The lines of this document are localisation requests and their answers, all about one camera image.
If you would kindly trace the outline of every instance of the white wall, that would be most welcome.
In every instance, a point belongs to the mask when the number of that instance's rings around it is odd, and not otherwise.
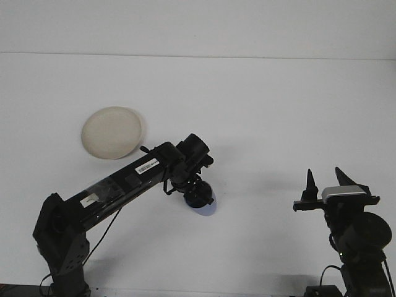
[[[0,51],[396,59],[396,1],[1,1]]]

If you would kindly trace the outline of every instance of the label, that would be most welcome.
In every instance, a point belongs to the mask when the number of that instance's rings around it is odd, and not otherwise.
[[[93,204],[98,200],[98,196],[95,193],[90,194],[88,197],[80,200],[81,205],[83,208],[88,207],[89,205]]]
[[[153,168],[154,166],[157,166],[159,163],[160,162],[157,159],[151,159],[150,161],[137,167],[136,172],[138,172],[139,174],[145,173],[147,170]]]

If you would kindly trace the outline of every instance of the black cable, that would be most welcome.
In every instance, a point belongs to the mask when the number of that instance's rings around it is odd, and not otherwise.
[[[85,265],[85,263],[87,263],[88,259],[90,258],[90,256],[92,255],[92,253],[97,249],[97,247],[99,246],[99,244],[103,241],[103,238],[105,238],[107,232],[109,231],[111,225],[114,223],[114,221],[115,221],[116,217],[118,216],[119,212],[121,211],[121,209],[123,209],[123,208],[120,208],[120,209],[117,211],[116,215],[113,217],[113,219],[111,220],[110,224],[107,226],[106,231],[103,233],[103,235],[102,235],[102,237],[100,238],[100,240],[99,240],[99,242],[97,243],[97,245],[92,249],[92,251],[89,253],[88,257],[87,257],[87,258],[84,260],[84,262],[82,263],[83,266]],[[41,289],[41,286],[42,286],[42,284],[43,284],[43,281],[45,281],[45,280],[46,280],[48,277],[50,277],[50,276],[51,276],[51,274],[48,274],[48,275],[46,275],[46,276],[41,280],[40,286],[38,287],[38,290],[39,290],[39,292],[40,292],[40,296],[41,296],[41,297],[52,297],[52,296],[54,296],[54,295],[50,295],[50,288],[48,288],[47,295],[44,295],[43,290]]]
[[[385,264],[386,273],[388,274],[390,289],[392,289],[392,295],[393,297],[396,297],[394,283],[392,281],[392,276],[390,275],[389,266],[388,266],[388,262],[386,262],[386,259],[384,260],[384,264]]]
[[[334,268],[334,269],[337,269],[338,271],[341,271],[341,268],[338,267],[338,266],[335,266],[335,265],[329,265],[329,266],[327,266],[327,267],[323,270],[323,272],[322,272],[321,280],[320,280],[320,282],[319,282],[319,286],[322,286],[322,281],[323,281],[324,272],[325,272],[328,268]]]
[[[43,290],[41,289],[41,286],[43,285],[43,281],[45,281],[47,278],[49,278],[51,276],[51,274],[47,274],[40,283],[40,286],[38,286],[38,291],[40,292],[40,296],[41,297],[51,297],[53,296],[52,294],[50,295],[50,287],[48,288],[48,292],[47,295],[44,295]]]
[[[116,217],[118,216],[118,214],[119,214],[119,212],[121,211],[121,209],[123,209],[123,208],[120,208],[120,209],[117,211],[116,215],[115,215],[115,216],[113,217],[113,219],[111,220],[110,224],[108,225],[106,231],[103,233],[103,236],[100,238],[100,240],[99,240],[99,242],[97,243],[97,245],[92,249],[92,251],[89,253],[88,257],[87,257],[87,258],[84,260],[84,262],[82,263],[83,266],[85,265],[85,263],[87,263],[88,259],[90,258],[90,256],[92,255],[92,253],[97,249],[97,247],[99,246],[99,244],[101,243],[101,241],[103,240],[103,238],[105,238],[105,236],[106,236],[106,234],[107,234],[107,231],[109,231],[111,225],[113,224],[114,220],[115,220]]]

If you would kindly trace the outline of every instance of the white sticker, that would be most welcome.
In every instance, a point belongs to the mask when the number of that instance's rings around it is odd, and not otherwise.
[[[83,208],[88,207],[89,205],[93,204],[94,202],[96,202],[98,200],[98,196],[95,193],[90,194],[88,197],[82,199],[80,201],[81,205],[83,206]]]
[[[139,174],[145,173],[147,170],[153,168],[154,166],[158,165],[160,162],[157,159],[151,159],[150,161],[140,165],[136,168],[136,172]]]

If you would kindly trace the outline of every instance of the white surface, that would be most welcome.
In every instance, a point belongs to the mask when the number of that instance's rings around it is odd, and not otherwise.
[[[85,122],[81,142],[91,155],[119,159],[131,153],[142,137],[140,118],[132,109],[109,106],[98,110]]]
[[[82,147],[87,117],[119,105],[141,112],[149,148],[191,132],[208,144],[217,212],[156,186],[120,213],[85,267],[90,286],[301,294],[340,263],[322,212],[292,210],[308,168],[321,190],[337,184],[336,165],[369,185],[382,200],[368,209],[396,230],[395,80],[392,61],[0,54],[0,280],[47,274],[32,231],[49,194],[67,199],[144,155],[100,160]],[[92,246],[108,222],[88,233]],[[396,242],[385,252],[396,271]]]
[[[396,1],[0,2],[0,51],[396,59]]]
[[[230,293],[203,293],[180,291],[144,291],[92,288],[91,297],[274,297],[269,295],[247,295]]]

